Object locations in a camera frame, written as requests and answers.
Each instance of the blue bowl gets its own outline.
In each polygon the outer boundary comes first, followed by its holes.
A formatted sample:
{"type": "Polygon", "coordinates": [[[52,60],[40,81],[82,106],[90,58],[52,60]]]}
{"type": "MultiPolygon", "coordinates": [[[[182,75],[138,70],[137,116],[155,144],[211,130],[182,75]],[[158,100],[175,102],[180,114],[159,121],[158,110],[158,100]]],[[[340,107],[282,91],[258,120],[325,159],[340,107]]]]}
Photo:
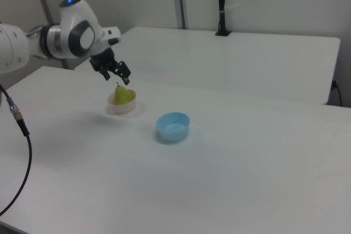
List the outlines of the blue bowl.
{"type": "Polygon", "coordinates": [[[186,114],[170,112],[157,120],[156,127],[162,138],[170,142],[175,142],[188,135],[189,123],[190,119],[186,114]]]}

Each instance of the black pole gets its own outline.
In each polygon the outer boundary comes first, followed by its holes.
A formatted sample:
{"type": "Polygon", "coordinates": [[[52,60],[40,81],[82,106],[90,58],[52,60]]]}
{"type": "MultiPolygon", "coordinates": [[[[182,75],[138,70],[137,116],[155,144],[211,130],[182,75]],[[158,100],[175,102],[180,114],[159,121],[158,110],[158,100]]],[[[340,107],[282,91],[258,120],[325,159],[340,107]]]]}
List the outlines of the black pole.
{"type": "Polygon", "coordinates": [[[224,12],[224,4],[225,0],[218,0],[219,4],[219,25],[218,25],[218,32],[216,36],[228,36],[230,31],[227,31],[225,28],[225,12],[224,12]]]}

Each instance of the white wall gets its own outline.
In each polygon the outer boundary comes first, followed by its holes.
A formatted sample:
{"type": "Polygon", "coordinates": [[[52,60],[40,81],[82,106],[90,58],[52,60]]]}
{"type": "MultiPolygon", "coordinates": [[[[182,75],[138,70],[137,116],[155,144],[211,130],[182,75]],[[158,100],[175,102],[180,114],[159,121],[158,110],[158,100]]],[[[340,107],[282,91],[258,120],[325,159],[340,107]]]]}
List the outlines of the white wall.
{"type": "MultiPolygon", "coordinates": [[[[336,78],[351,107],[351,0],[226,0],[227,28],[236,32],[332,36],[341,39],[336,78]]],[[[217,30],[218,0],[185,0],[189,29],[217,30]]],[[[338,105],[337,93],[332,103],[338,105]]]]}
{"type": "MultiPolygon", "coordinates": [[[[40,0],[0,0],[0,7],[0,21],[4,24],[18,26],[24,31],[47,24],[40,0]]],[[[31,58],[26,67],[1,74],[0,83],[9,88],[43,65],[61,67],[58,61],[31,58]]]]}

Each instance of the cable connector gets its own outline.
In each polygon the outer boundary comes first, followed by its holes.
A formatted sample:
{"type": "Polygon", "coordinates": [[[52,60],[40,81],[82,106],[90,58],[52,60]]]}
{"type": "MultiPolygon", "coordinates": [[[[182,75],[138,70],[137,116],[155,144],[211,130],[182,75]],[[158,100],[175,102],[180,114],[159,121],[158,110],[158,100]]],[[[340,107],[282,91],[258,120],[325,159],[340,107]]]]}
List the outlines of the cable connector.
{"type": "Polygon", "coordinates": [[[23,119],[20,110],[15,104],[13,106],[10,106],[10,111],[13,114],[13,117],[15,118],[16,121],[23,119]]]}
{"type": "Polygon", "coordinates": [[[21,128],[21,131],[23,133],[24,136],[28,136],[29,135],[29,131],[27,129],[27,126],[23,120],[22,114],[20,112],[20,110],[18,109],[17,105],[14,104],[13,100],[11,99],[11,97],[7,98],[7,102],[10,106],[10,111],[13,114],[13,117],[15,118],[18,126],[21,128]]]}

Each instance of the black cable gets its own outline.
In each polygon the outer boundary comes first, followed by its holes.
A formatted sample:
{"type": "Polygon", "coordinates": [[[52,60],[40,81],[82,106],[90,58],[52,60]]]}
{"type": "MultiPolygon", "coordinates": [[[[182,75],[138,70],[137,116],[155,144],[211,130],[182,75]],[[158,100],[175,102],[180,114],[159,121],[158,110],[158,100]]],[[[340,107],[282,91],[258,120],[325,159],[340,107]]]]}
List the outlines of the black cable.
{"type": "Polygon", "coordinates": [[[2,85],[0,84],[0,90],[5,94],[6,98],[9,98],[10,96],[8,95],[8,93],[6,92],[6,90],[4,89],[4,87],[2,87],[2,85]]]}
{"type": "Polygon", "coordinates": [[[29,175],[29,171],[31,169],[31,164],[32,164],[32,143],[31,143],[31,139],[29,138],[29,132],[27,129],[27,126],[22,118],[22,114],[19,111],[18,107],[14,104],[13,100],[11,99],[11,97],[8,95],[8,93],[6,92],[6,90],[4,89],[4,87],[2,87],[2,85],[0,84],[0,90],[5,94],[7,101],[10,105],[10,110],[11,113],[14,115],[14,118],[18,124],[18,126],[21,128],[21,131],[23,133],[23,135],[27,138],[27,142],[28,142],[28,148],[29,148],[29,160],[28,160],[28,166],[27,166],[27,171],[26,174],[24,176],[24,180],[20,186],[20,188],[18,189],[15,197],[11,200],[11,202],[4,208],[4,210],[2,210],[0,212],[0,216],[2,216],[12,205],[13,203],[15,203],[16,199],[19,197],[19,195],[22,192],[22,189],[24,187],[24,185],[27,182],[28,179],[28,175],[29,175]]]}
{"type": "Polygon", "coordinates": [[[18,189],[18,192],[16,194],[16,196],[12,199],[12,201],[7,205],[7,207],[5,207],[5,209],[3,211],[0,212],[0,216],[2,216],[12,205],[13,203],[15,203],[16,199],[18,198],[18,196],[21,194],[21,191],[24,187],[24,185],[27,182],[27,178],[29,175],[29,171],[31,169],[31,164],[32,164],[32,143],[31,143],[31,139],[29,138],[29,135],[26,136],[27,141],[28,141],[28,147],[29,147],[29,161],[28,161],[28,167],[27,167],[27,172],[26,175],[24,176],[24,180],[22,182],[22,185],[20,186],[20,189],[18,189]]]}
{"type": "Polygon", "coordinates": [[[341,100],[341,92],[340,92],[340,89],[339,89],[339,85],[337,83],[335,83],[335,88],[338,89],[338,93],[339,93],[339,101],[340,101],[340,107],[342,107],[342,100],[341,100]]]}

